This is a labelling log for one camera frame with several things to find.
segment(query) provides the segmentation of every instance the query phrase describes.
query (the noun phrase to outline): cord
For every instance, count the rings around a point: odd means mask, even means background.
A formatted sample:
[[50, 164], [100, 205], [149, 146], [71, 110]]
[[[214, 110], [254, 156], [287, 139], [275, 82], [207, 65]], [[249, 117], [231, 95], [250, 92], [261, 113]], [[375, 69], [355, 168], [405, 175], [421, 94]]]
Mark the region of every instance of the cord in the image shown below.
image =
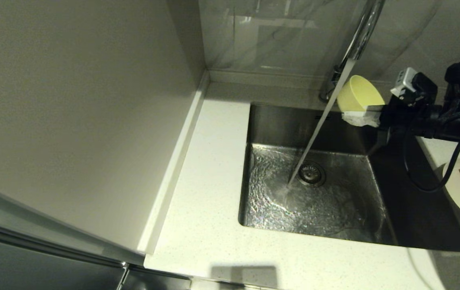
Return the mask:
[[421, 110], [418, 112], [414, 120], [411, 122], [409, 128], [407, 128], [407, 131], [405, 131], [405, 136], [403, 138], [403, 145], [402, 145], [402, 154], [403, 154], [403, 165], [405, 166], [405, 171], [407, 172], [408, 178], [410, 181], [420, 190], [425, 193], [434, 193], [436, 191], [441, 190], [444, 185], [448, 182], [450, 176], [452, 175], [452, 171], [454, 170], [455, 163], [457, 162], [458, 154], [460, 153], [460, 141], [457, 144], [457, 147], [454, 150], [454, 153], [452, 154], [452, 158], [450, 160], [450, 163], [448, 164], [448, 169], [446, 170], [445, 176], [443, 176], [443, 179], [433, 188], [424, 188], [421, 185], [419, 185], [415, 180], [412, 179], [412, 176], [410, 176], [410, 172], [408, 170], [408, 164], [407, 164], [407, 140], [410, 135], [410, 131], [412, 130], [413, 125], [415, 124], [416, 118], [419, 116], [421, 112], [424, 110], [424, 106], [421, 107]]

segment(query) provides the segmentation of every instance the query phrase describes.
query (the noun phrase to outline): running water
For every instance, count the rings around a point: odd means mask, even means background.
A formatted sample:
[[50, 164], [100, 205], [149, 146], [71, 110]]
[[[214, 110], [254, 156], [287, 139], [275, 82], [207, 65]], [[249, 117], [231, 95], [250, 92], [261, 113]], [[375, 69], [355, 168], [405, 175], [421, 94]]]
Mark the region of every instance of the running water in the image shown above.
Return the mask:
[[303, 164], [303, 161], [305, 161], [305, 157], [309, 153], [310, 147], [312, 147], [312, 144], [314, 143], [314, 140], [316, 137], [318, 137], [318, 133], [320, 132], [321, 126], [326, 120], [326, 117], [328, 116], [328, 113], [330, 112], [330, 109], [333, 106], [333, 103], [335, 103], [335, 99], [337, 99], [337, 95], [339, 94], [340, 90], [342, 89], [342, 86], [344, 86], [344, 83], [348, 79], [351, 69], [355, 65], [355, 60], [354, 59], [349, 59], [346, 61], [346, 65], [344, 66], [344, 69], [342, 70], [342, 74], [340, 75], [339, 81], [335, 85], [335, 89], [333, 90], [333, 93], [328, 100], [328, 104], [323, 111], [323, 115], [321, 116], [320, 121], [318, 122], [318, 126], [316, 126], [316, 130], [314, 130], [314, 134], [312, 134], [312, 137], [310, 138], [309, 145], [305, 148], [305, 151], [303, 151], [303, 155], [301, 156], [298, 164], [296, 165], [296, 168], [294, 169], [294, 172], [291, 176], [291, 179], [289, 179], [289, 183], [287, 183], [287, 187], [289, 187], [292, 183], [292, 181], [296, 178], [296, 175], [298, 174], [298, 170], [300, 169], [301, 165]]

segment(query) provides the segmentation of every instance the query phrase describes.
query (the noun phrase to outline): faucet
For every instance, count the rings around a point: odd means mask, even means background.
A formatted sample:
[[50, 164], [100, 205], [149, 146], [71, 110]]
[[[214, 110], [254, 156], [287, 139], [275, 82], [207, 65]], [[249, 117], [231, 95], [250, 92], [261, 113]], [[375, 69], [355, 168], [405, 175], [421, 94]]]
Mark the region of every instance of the faucet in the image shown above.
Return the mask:
[[369, 41], [369, 37], [375, 29], [377, 20], [382, 12], [382, 8], [386, 0], [368, 0], [362, 11], [360, 22], [353, 34], [351, 42], [342, 58], [339, 65], [333, 67], [330, 71], [328, 78], [325, 79], [322, 89], [320, 90], [320, 99], [325, 103], [328, 103], [330, 96], [332, 95], [335, 85], [340, 79], [342, 70], [346, 66], [348, 59], [359, 60], [364, 52], [364, 48]]

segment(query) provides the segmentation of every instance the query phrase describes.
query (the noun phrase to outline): sink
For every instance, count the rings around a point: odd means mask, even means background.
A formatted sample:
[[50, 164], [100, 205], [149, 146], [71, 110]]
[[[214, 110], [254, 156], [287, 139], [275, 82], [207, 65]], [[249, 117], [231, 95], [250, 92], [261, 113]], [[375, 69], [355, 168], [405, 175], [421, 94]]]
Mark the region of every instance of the sink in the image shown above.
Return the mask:
[[[239, 223], [263, 230], [460, 251], [460, 223], [443, 191], [422, 193], [405, 174], [401, 137], [373, 151], [376, 130], [330, 112], [296, 179], [287, 182], [322, 111], [252, 105]], [[415, 138], [408, 163], [438, 182]]]

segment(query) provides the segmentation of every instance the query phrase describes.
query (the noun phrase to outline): yellow bowl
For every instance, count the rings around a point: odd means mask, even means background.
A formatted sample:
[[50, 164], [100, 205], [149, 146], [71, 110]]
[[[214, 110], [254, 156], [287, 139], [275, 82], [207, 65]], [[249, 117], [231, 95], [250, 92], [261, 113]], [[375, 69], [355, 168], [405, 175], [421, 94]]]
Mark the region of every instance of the yellow bowl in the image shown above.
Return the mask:
[[342, 112], [364, 112], [368, 106], [385, 105], [378, 90], [364, 77], [353, 75], [337, 95], [337, 104]]

